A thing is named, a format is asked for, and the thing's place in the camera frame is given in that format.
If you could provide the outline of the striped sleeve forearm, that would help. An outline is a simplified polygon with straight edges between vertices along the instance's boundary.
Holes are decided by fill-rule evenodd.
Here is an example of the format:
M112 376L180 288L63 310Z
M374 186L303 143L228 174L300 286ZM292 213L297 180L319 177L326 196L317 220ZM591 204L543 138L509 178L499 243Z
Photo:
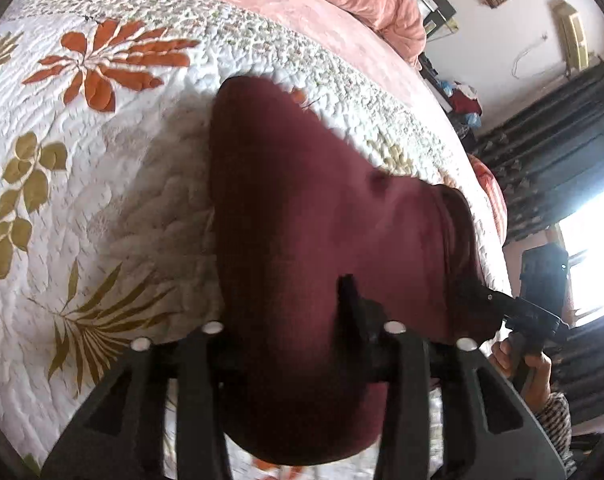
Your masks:
M576 464L571 451L572 423L570 407L563 393L552 392L542 409L535 414L537 422L547 434L551 444L560 456L567 477L575 470Z

